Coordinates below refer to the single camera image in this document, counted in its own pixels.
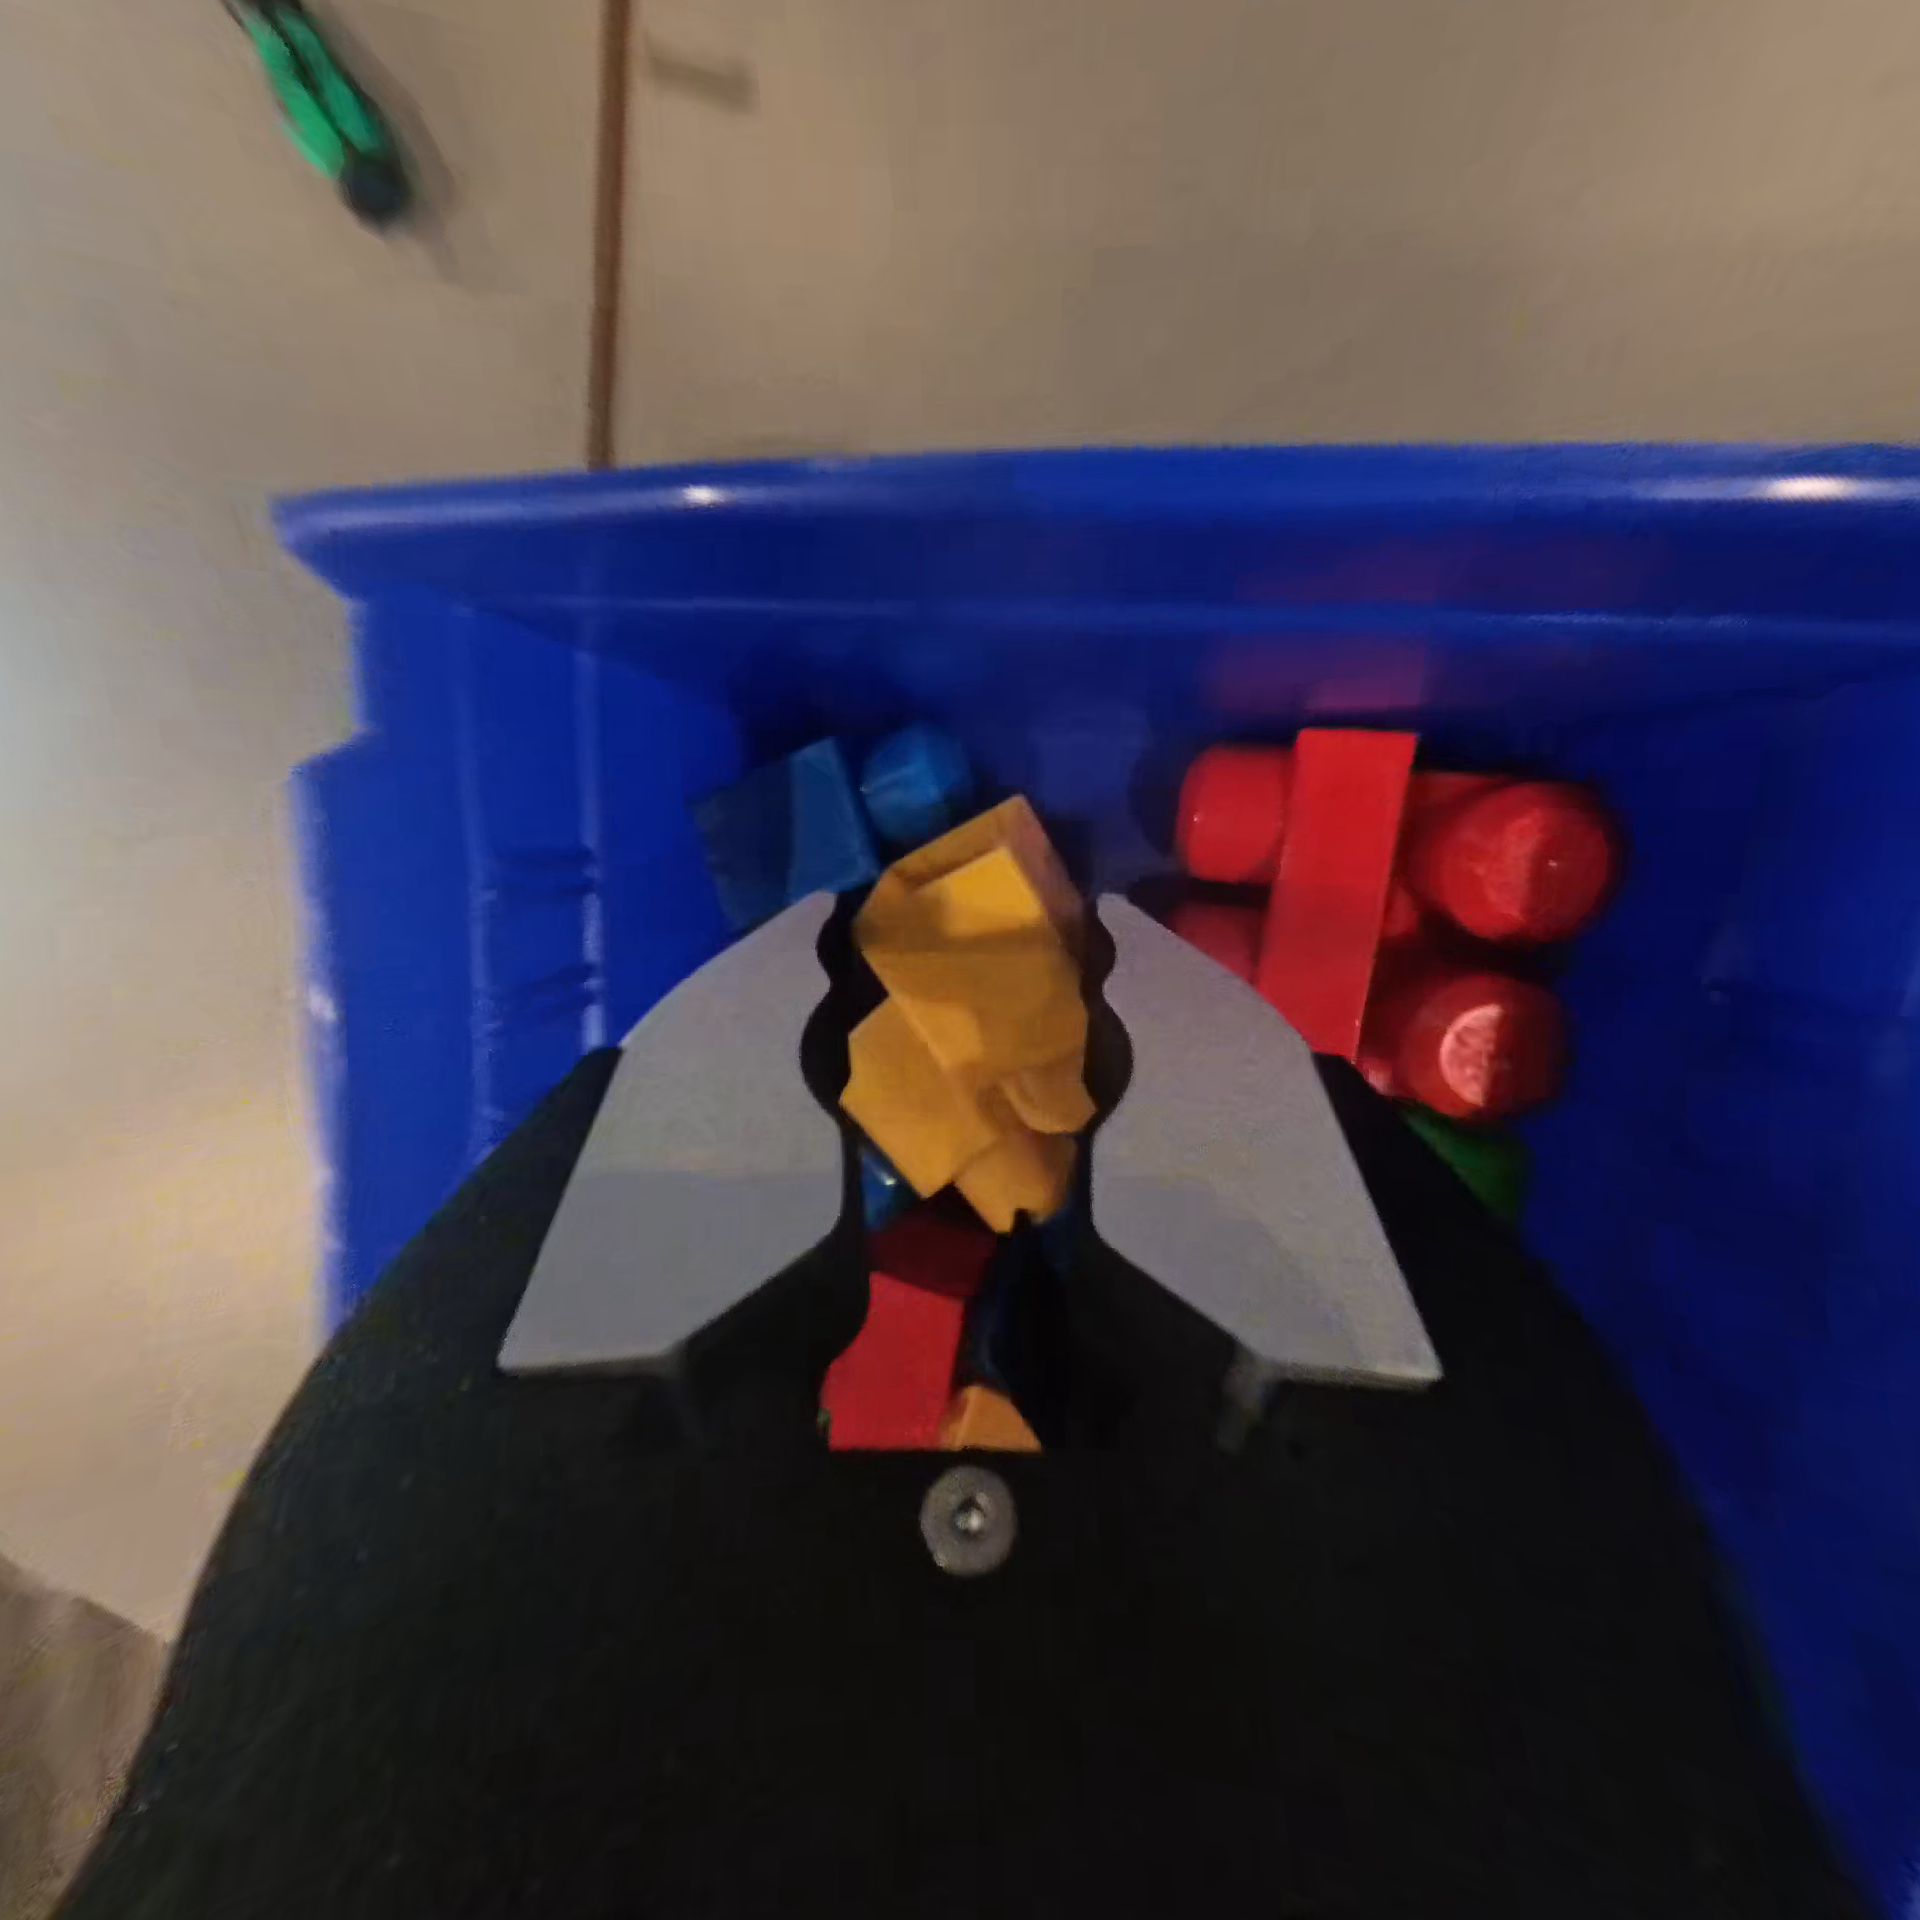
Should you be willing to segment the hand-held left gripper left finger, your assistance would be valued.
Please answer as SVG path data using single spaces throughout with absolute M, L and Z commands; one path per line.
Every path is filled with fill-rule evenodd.
M 803 895 L 627 1032 L 501 1333 L 501 1375 L 665 1375 L 765 1349 L 818 1377 L 852 1335 L 846 1149 L 803 1078 L 834 909 Z

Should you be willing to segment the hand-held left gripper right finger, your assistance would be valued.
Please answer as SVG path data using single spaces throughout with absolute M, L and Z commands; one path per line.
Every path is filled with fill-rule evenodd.
M 1443 1375 L 1307 1042 L 1118 892 L 1102 984 L 1132 1069 L 1092 1144 L 1092 1231 L 1221 1332 L 1257 1381 Z

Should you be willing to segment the blue plastic bin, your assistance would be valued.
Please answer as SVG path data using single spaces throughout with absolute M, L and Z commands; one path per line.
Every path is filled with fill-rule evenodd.
M 292 776 L 347 1317 L 729 936 L 690 807 L 956 733 L 1094 889 L 1206 744 L 1595 784 L 1525 1235 L 1675 1444 L 1840 1852 L 1915 1915 L 1915 447 L 1079 447 L 310 493 L 359 728 Z

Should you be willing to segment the green block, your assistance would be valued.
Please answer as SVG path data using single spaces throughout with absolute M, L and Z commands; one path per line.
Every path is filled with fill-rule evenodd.
M 1402 1101 L 1400 1117 L 1495 1220 L 1508 1227 L 1522 1221 L 1533 1169 L 1523 1140 L 1416 1101 Z

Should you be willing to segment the large red block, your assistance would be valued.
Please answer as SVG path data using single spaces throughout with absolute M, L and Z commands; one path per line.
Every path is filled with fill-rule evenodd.
M 1384 1097 L 1492 1124 L 1561 1093 L 1550 959 L 1613 898 L 1625 842 L 1576 782 L 1418 757 L 1413 733 L 1328 728 L 1203 750 L 1169 926 Z

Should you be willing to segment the blue block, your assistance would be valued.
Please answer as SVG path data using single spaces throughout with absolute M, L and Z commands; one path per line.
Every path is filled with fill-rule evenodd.
M 813 892 L 868 887 L 889 854 L 960 824 L 973 764 L 960 742 L 912 725 L 854 755 L 824 736 L 691 805 L 720 911 L 748 934 Z

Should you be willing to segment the green handled screwdriver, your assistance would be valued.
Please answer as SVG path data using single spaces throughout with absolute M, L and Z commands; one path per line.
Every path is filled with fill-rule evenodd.
M 253 47 L 292 148 L 322 174 L 358 225 L 402 226 L 416 181 L 402 143 L 374 97 L 302 2 L 223 2 Z

